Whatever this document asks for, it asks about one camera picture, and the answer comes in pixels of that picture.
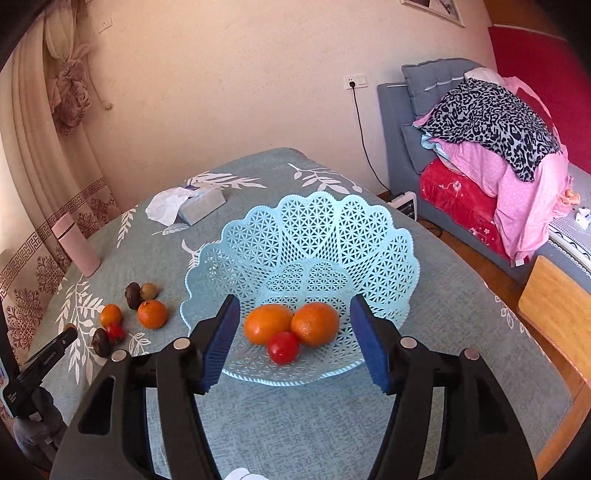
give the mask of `beige curtain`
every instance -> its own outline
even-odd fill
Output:
[[[70,0],[53,6],[0,73],[0,296],[20,362],[70,265],[51,227],[69,212],[89,237],[120,214],[83,124],[63,135],[52,117],[61,67],[87,51],[75,13]]]

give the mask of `pink blanket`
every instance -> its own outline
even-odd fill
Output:
[[[523,88],[539,99],[519,79],[512,77],[504,80],[505,87],[513,93]],[[430,114],[413,125],[420,127]],[[560,142],[556,129],[554,135]],[[488,196],[497,198],[494,221],[514,266],[523,264],[527,257],[548,241],[548,224],[554,218],[566,216],[571,210],[570,206],[558,200],[572,184],[572,177],[567,171],[568,152],[562,143],[560,152],[544,157],[535,170],[534,181],[524,182],[502,157],[480,144],[451,144],[437,138],[430,138],[429,141],[439,143],[453,165]]]

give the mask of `electrical outlet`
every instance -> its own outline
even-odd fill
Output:
[[[104,20],[99,22],[99,33],[105,31],[107,28],[113,26],[113,18],[105,18]]]
[[[345,75],[345,90],[351,90],[350,82],[355,82],[355,88],[365,88],[368,86],[368,80],[365,75]]]

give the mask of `metal screw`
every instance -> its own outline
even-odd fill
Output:
[[[125,350],[116,350],[111,355],[111,360],[113,360],[114,362],[121,362],[122,360],[125,360],[126,356],[127,352]]]
[[[478,360],[480,358],[480,353],[475,348],[466,348],[464,355],[468,360]]]
[[[402,337],[400,339],[400,345],[404,348],[415,348],[417,346],[417,341],[413,337]]]
[[[191,340],[187,337],[177,338],[173,343],[173,347],[177,350],[185,350],[186,348],[189,348],[189,345],[191,345]]]

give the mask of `power cord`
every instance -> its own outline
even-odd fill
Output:
[[[355,82],[353,82],[353,81],[349,82],[349,86],[353,89],[353,100],[355,101],[355,110],[357,112],[357,121],[359,122],[359,133],[361,133],[361,145],[363,145],[363,151],[365,153],[365,158],[367,159],[369,168],[371,168],[371,171],[374,172],[374,175],[375,175],[377,181],[379,182],[379,184],[388,191],[388,193],[390,194],[390,198],[393,199],[394,194],[392,193],[392,190],[390,190],[386,185],[384,185],[382,183],[382,180],[379,179],[378,174],[375,172],[374,168],[372,167],[371,162],[369,161],[368,151],[365,148],[365,140],[363,138],[363,128],[361,127],[361,117],[359,116],[359,106],[357,105],[357,95],[355,94]],[[433,235],[435,235],[437,238],[441,238],[441,236],[443,235],[443,229],[441,227],[435,225],[435,223],[430,222],[426,218],[419,217],[418,222],[421,225],[423,225],[427,230],[429,230]]]
[[[361,117],[359,116],[359,106],[357,105],[357,95],[355,94],[355,82],[353,82],[353,81],[349,82],[349,86],[353,89],[353,100],[355,101],[355,110],[357,111],[357,121],[359,122],[359,132],[361,133],[361,145],[363,145],[363,151],[365,153],[365,158],[367,158],[369,168],[371,168],[371,171],[374,172],[374,175],[375,175],[377,181],[379,182],[379,184],[388,191],[390,196],[393,197],[394,195],[392,195],[392,191],[390,191],[390,189],[382,183],[382,180],[379,179],[378,174],[375,172],[374,168],[372,167],[371,162],[369,161],[368,151],[365,148],[365,140],[363,138],[363,128],[361,127]]]

